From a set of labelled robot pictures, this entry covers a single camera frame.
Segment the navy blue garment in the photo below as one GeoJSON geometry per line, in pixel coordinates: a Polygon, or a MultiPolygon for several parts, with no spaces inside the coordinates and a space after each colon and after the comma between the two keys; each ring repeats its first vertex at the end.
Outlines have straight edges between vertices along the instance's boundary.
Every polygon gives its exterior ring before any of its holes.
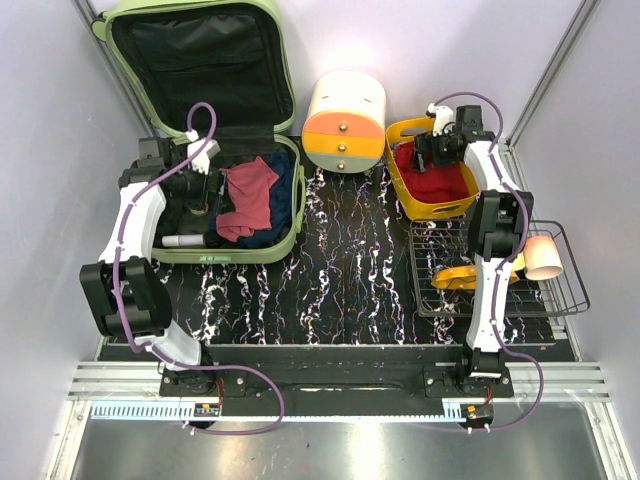
{"type": "MultiPolygon", "coordinates": [[[[279,236],[291,221],[295,164],[291,162],[287,152],[283,149],[278,149],[263,159],[279,175],[279,180],[270,190],[271,227],[266,230],[257,230],[253,236],[240,237],[236,242],[231,242],[241,248],[259,249],[276,244],[279,236]]],[[[217,216],[212,218],[208,225],[208,230],[216,234],[217,216]]]]}

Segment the pink garment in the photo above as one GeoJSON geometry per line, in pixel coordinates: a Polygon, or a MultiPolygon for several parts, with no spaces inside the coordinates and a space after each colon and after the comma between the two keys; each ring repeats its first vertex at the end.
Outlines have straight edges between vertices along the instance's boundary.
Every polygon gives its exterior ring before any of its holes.
{"type": "Polygon", "coordinates": [[[260,156],[223,169],[234,210],[216,217],[217,234],[230,242],[271,227],[270,190],[279,180],[260,156]]]}

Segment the orange plastic basket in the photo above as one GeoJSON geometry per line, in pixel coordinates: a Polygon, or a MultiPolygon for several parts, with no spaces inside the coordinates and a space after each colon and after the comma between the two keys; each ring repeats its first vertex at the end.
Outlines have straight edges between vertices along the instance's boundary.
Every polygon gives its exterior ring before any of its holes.
{"type": "Polygon", "coordinates": [[[429,132],[432,127],[432,119],[419,117],[393,123],[386,129],[385,159],[387,168],[396,196],[406,216],[411,220],[446,219],[460,216],[468,210],[479,192],[471,170],[463,162],[457,162],[461,165],[462,175],[469,188],[468,197],[452,202],[427,204],[410,195],[396,165],[394,150],[399,144],[413,142],[416,135],[422,131],[429,132]]]}

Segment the green hard-shell suitcase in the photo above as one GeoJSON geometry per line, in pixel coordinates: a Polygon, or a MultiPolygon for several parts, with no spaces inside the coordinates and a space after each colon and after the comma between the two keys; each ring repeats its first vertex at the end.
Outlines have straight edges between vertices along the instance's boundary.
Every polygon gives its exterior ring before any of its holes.
{"type": "Polygon", "coordinates": [[[127,77],[148,118],[187,158],[186,132],[216,140],[210,171],[274,151],[295,171],[291,221],[270,247],[241,248],[208,230],[233,210],[225,174],[219,206],[194,216],[171,201],[156,231],[152,260],[171,264],[269,264],[283,259],[302,229],[306,186],[298,146],[286,136],[296,116],[279,12],[271,1],[123,1],[92,24],[127,77]],[[163,248],[167,235],[203,234],[206,245],[163,248]]]}

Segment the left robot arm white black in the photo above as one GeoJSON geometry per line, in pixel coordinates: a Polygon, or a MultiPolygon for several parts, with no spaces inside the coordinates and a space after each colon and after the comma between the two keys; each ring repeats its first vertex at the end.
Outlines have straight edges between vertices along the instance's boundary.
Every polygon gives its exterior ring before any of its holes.
{"type": "Polygon", "coordinates": [[[207,172],[183,163],[168,139],[143,138],[139,157],[118,180],[119,212],[99,259],[79,281],[100,334],[164,363],[164,380],[193,395],[221,393],[223,383],[201,342],[173,318],[170,295],[152,267],[157,227],[174,199],[206,190],[207,172]]]}

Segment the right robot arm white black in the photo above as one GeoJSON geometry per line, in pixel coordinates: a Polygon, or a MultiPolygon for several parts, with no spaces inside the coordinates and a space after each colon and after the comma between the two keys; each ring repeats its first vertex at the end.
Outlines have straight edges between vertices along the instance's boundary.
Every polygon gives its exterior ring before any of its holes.
{"type": "Polygon", "coordinates": [[[478,105],[455,110],[440,101],[427,107],[432,130],[416,138],[415,151],[430,153],[436,166],[461,161],[471,171],[479,197],[467,229],[476,286],[471,323],[452,366],[423,370],[429,397],[511,396],[504,344],[508,286],[516,257],[524,249],[533,196],[520,190],[499,158],[497,138],[484,130],[478,105]]]}

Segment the red garment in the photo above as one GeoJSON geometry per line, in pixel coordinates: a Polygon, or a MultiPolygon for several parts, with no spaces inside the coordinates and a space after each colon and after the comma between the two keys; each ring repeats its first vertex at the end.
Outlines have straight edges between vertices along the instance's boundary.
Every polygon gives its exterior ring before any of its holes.
{"type": "Polygon", "coordinates": [[[422,155],[425,171],[421,172],[414,164],[416,155],[413,142],[399,144],[394,154],[401,177],[414,199],[422,203],[437,204],[469,196],[469,188],[459,163],[436,167],[432,153],[426,152],[422,155]]]}

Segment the white cylindrical drawer cabinet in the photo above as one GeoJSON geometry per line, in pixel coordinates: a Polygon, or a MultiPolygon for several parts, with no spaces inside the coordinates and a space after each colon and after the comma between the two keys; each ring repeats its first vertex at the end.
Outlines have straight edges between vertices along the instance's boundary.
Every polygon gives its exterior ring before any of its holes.
{"type": "Polygon", "coordinates": [[[386,92],[373,76],[336,70],[315,84],[302,129],[302,147],[317,167],[362,173],[385,147],[386,92]]]}

